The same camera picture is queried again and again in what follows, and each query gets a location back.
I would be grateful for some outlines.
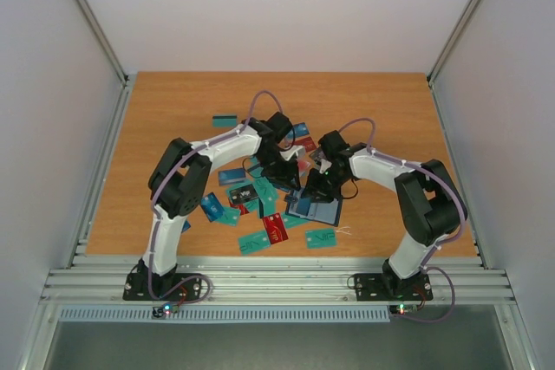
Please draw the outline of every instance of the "white wall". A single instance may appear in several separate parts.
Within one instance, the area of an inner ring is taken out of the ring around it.
[[[544,369],[555,368],[554,28],[555,0],[485,0],[437,82],[480,235]]]
[[[72,244],[118,81],[74,0],[0,0],[0,368]]]
[[[88,0],[128,72],[429,72],[467,0]]]

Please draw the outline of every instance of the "wooden tabletop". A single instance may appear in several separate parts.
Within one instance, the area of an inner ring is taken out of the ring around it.
[[[170,140],[209,139],[223,133],[212,127],[214,114],[244,118],[252,96],[271,90],[293,123],[305,122],[317,143],[325,133],[354,118],[377,123],[374,146],[410,160],[442,160],[449,166],[434,103],[424,74],[367,73],[139,73],[121,135],[101,196],[88,243],[88,254],[140,255],[147,247],[152,223],[147,181]],[[270,117],[276,105],[258,101],[254,116]],[[350,143],[365,142],[368,123],[342,133]],[[240,161],[224,169],[239,167]],[[222,204],[225,187],[214,173],[206,187]],[[390,256],[405,233],[396,195],[369,181],[358,181],[356,198],[344,201],[337,246],[307,249],[306,230],[329,227],[307,223],[288,230],[289,240],[251,256]],[[343,195],[354,193],[348,184]],[[285,202],[280,201],[283,212]],[[209,223],[198,208],[189,217],[192,228],[180,240],[180,255],[239,256],[238,238],[263,230],[257,213],[240,218],[237,227]],[[468,230],[439,256],[476,256]]]

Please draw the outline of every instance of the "purple cable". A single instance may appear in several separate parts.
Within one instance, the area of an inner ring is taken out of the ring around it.
[[[338,130],[338,132],[340,133],[346,127],[349,127],[350,125],[354,125],[355,123],[358,123],[359,121],[369,121],[370,124],[372,125],[372,132],[370,133],[370,137],[368,138],[368,142],[366,142],[366,149],[370,152],[370,149],[372,147],[372,141],[374,140],[374,136],[375,136],[375,121],[373,119],[370,119],[370,117],[359,117],[358,119],[351,120],[350,122],[345,123]]]
[[[447,279],[447,282],[449,283],[449,288],[451,288],[451,305],[449,306],[449,310],[441,318],[437,318],[435,320],[422,320],[422,318],[416,318],[416,317],[410,316],[410,315],[395,315],[395,316],[398,316],[399,318],[404,318],[404,319],[410,320],[410,321],[421,322],[421,323],[424,323],[424,324],[437,324],[438,322],[445,321],[453,313],[453,311],[454,311],[454,285],[453,285],[453,281],[451,280],[449,275],[445,272],[445,270],[443,270],[442,268],[438,268],[437,266],[428,266],[428,267],[426,267],[426,270],[437,270],[440,273],[442,273],[442,275],[444,275],[445,278]]]
[[[249,113],[247,115],[247,118],[245,120],[245,123],[243,124],[243,126],[238,130],[238,133],[242,133],[247,126],[249,126],[249,122],[251,121],[251,117],[252,114],[254,113],[254,106],[256,105],[256,102],[258,100],[258,97],[260,97],[262,94],[268,94],[277,104],[277,108],[279,109],[279,111],[281,113],[284,112],[284,110],[281,107],[281,104],[279,103],[278,98],[274,95],[274,93],[268,91],[268,90],[262,90],[259,91],[258,93],[256,93],[254,95],[254,97],[252,98],[252,102],[251,102],[251,107],[249,108]],[[212,281],[210,280],[210,278],[208,276],[204,276],[204,275],[194,275],[194,276],[189,276],[186,277],[185,279],[181,280],[179,283],[177,283],[175,286],[173,286],[171,289],[169,289],[164,295],[158,297],[154,294],[153,292],[153,272],[152,272],[152,264],[153,264],[153,260],[154,260],[154,246],[156,245],[156,237],[158,236],[158,230],[160,228],[160,221],[162,219],[162,216],[160,214],[160,212],[156,209],[156,202],[158,201],[158,198],[160,197],[160,194],[162,193],[162,191],[164,190],[164,187],[166,187],[167,183],[169,182],[170,178],[179,170],[179,168],[181,166],[183,166],[183,164],[185,164],[189,158],[191,158],[194,154],[202,151],[203,149],[206,149],[209,146],[214,146],[217,145],[220,142],[223,142],[224,140],[228,140],[232,137],[234,137],[235,135],[238,134],[235,131],[232,131],[228,134],[223,135],[220,138],[217,138],[211,142],[208,143],[208,145],[206,143],[203,143],[202,145],[195,147],[194,149],[192,149],[192,151],[190,151],[188,154],[186,154],[185,156],[183,156],[183,158],[181,158],[179,160],[178,163],[176,163],[173,168],[170,170],[170,172],[167,173],[167,175],[164,177],[164,179],[162,179],[162,182],[160,183],[160,185],[158,186],[158,189],[156,190],[156,192],[154,193],[151,202],[150,202],[150,209],[153,211],[154,215],[156,216],[156,223],[154,224],[154,228],[153,228],[153,235],[152,238],[150,239],[150,254],[148,256],[148,264],[149,264],[149,268],[148,268],[148,294],[153,298],[153,299],[163,299],[165,298],[168,294],[171,294],[172,292],[174,292],[179,286],[181,286],[183,283],[190,281],[191,279],[201,279],[203,281],[206,282],[207,285],[207,289],[206,292],[203,296],[201,296],[199,299],[195,300],[195,301],[187,301],[184,302],[184,304],[188,304],[188,303],[195,303],[195,302],[201,302],[204,301],[212,292],[212,288],[213,288],[213,284]]]
[[[391,156],[391,155],[387,155],[386,153],[381,153],[378,152],[376,149],[372,149],[373,154],[379,158],[379,159],[384,159],[387,160],[388,162],[393,162],[396,165],[399,166],[403,166],[403,162],[401,159],[396,158],[395,156]],[[467,221],[465,219],[465,212],[462,209],[462,204],[460,203],[459,198],[457,197],[457,195],[454,193],[454,191],[449,187],[449,185],[447,185],[445,183],[445,181],[443,179],[441,179],[440,177],[438,177],[437,175],[431,173],[429,170],[422,168],[420,165],[417,165],[413,162],[405,162],[404,165],[407,168],[410,169],[414,169],[415,171],[421,172],[424,175],[427,175],[428,177],[430,177],[432,180],[434,180],[435,182],[437,182],[441,188],[443,188],[445,190],[445,192],[449,195],[449,197],[451,197],[451,199],[454,202],[454,205],[457,209],[457,212],[459,213],[459,220],[460,220],[460,227],[457,230],[457,232],[454,234],[454,236],[448,237],[445,240],[441,241],[441,244],[445,244],[445,243],[452,243],[455,240],[459,239],[460,236],[462,236],[462,232],[465,230]],[[421,266],[426,265],[426,263],[428,263],[428,261],[430,260],[430,258],[434,255],[434,253],[437,251],[437,247],[434,246],[429,253],[424,257],[424,259],[422,260]]]

